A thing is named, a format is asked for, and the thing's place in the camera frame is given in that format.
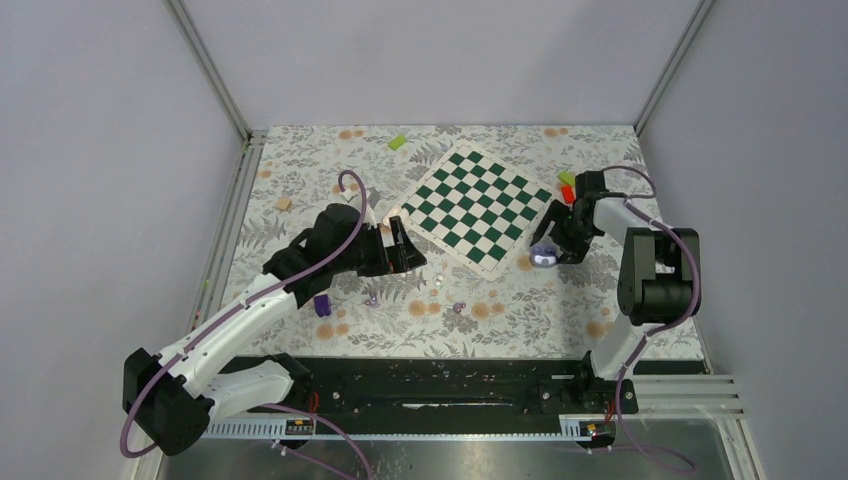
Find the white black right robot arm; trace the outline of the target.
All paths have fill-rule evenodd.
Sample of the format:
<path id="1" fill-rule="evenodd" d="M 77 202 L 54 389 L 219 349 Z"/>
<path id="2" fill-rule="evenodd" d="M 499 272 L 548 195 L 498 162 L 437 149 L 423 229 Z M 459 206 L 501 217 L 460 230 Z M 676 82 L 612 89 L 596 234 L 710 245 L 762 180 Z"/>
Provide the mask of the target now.
<path id="1" fill-rule="evenodd" d="M 702 298 L 698 233 L 649 216 L 635 205 L 637 198 L 608 189 L 604 171 L 585 171 L 575 177 L 573 200 L 552 201 L 531 238 L 530 259 L 540 267 L 577 265 L 603 236 L 622 247 L 620 314 L 567 388 L 589 412 L 621 397 L 649 340 L 693 316 Z"/>

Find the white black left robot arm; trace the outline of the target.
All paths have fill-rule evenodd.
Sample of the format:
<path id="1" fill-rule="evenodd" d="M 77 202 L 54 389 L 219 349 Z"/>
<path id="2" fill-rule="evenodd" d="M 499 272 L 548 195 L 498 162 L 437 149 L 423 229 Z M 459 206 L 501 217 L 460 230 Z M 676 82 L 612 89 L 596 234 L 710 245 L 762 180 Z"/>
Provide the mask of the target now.
<path id="1" fill-rule="evenodd" d="M 139 348 L 130 354 L 123 366 L 122 454 L 137 458 L 158 449 L 174 456 L 196 443 L 211 423 L 236 413 L 270 403 L 288 411 L 304 407 L 311 387 L 299 377 L 295 361 L 270 358 L 235 373 L 222 370 L 272 324 L 324 293 L 335 276 L 378 277 L 425 265 L 426 257 L 406 232 L 408 218 L 402 208 L 389 214 L 386 241 L 365 210 L 332 203 L 203 326 L 156 353 Z M 150 448 L 130 449 L 132 426 L 147 435 Z"/>

